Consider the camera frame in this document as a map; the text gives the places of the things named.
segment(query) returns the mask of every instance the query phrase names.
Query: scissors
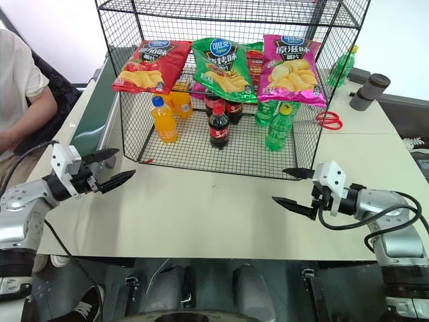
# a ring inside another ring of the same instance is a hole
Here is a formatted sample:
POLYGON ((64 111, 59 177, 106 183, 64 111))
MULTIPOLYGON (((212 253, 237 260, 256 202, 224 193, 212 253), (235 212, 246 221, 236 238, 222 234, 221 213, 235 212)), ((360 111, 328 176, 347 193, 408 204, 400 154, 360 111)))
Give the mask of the scissors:
POLYGON ((324 127, 325 129, 338 130, 343 127, 343 123, 340 120, 339 115, 334 112, 321 112, 316 115, 316 121, 318 125, 324 127))

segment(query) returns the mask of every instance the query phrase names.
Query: dark chair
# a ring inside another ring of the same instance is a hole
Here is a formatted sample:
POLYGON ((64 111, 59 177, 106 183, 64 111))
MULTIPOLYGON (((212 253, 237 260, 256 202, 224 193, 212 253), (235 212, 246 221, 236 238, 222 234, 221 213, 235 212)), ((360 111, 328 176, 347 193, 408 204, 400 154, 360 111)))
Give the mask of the dark chair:
POLYGON ((40 69, 42 74, 49 79, 48 86, 55 98, 58 106, 58 112, 48 122, 48 124, 33 134, 30 134, 22 141, 22 143, 20 143, 20 145, 18 145, 15 151, 13 151, 13 153, 18 156, 24 154, 26 151, 38 144, 50 141, 61 128, 67 118, 67 115, 70 113, 81 94, 76 87, 74 87, 47 62, 41 59, 35 52, 33 52, 33 59, 34 64, 40 69))

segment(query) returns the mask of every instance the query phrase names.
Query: black cylinder cap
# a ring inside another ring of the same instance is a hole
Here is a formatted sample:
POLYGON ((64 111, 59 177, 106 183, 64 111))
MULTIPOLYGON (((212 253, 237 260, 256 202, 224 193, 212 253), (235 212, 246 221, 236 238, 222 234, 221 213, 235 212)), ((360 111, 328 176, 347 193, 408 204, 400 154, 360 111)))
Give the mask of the black cylinder cap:
POLYGON ((382 74, 371 74, 368 81, 371 85, 385 89, 390 85, 390 79, 382 74))

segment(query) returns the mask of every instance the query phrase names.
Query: red chip bag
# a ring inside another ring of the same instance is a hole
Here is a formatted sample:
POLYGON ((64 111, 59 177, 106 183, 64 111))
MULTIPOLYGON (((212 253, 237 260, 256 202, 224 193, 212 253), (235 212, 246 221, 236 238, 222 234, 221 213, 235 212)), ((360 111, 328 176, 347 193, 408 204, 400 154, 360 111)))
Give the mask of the red chip bag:
POLYGON ((191 42, 143 41, 113 83, 113 90, 128 93, 168 94, 182 72, 191 42))

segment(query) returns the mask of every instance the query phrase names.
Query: table surface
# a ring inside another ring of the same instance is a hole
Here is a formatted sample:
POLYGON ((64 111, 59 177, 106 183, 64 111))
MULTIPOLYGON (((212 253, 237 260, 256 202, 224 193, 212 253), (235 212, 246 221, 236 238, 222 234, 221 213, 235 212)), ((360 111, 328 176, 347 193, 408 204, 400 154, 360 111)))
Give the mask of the table surface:
MULTIPOLYGON (((70 142, 94 85, 73 109, 57 138, 70 142)), ((403 191, 429 209, 429 185, 377 102, 366 112, 349 107, 346 83, 331 103, 344 123, 322 132, 315 164, 336 160, 347 184, 403 191)), ((121 144, 117 124, 109 146, 121 144)), ((49 173, 51 148, 29 180, 49 173)), ((260 258, 287 260, 374 260, 364 246, 367 227, 331 231, 291 213, 271 196, 311 204, 311 180, 299 182, 136 164, 119 157, 112 174, 136 169, 134 177, 106 195, 87 194, 64 201, 47 219, 74 255, 111 257, 260 258)), ((333 225, 354 222, 329 217, 333 225)), ((429 237, 416 228, 425 245, 429 237)), ((63 254, 45 227, 41 254, 63 254)))

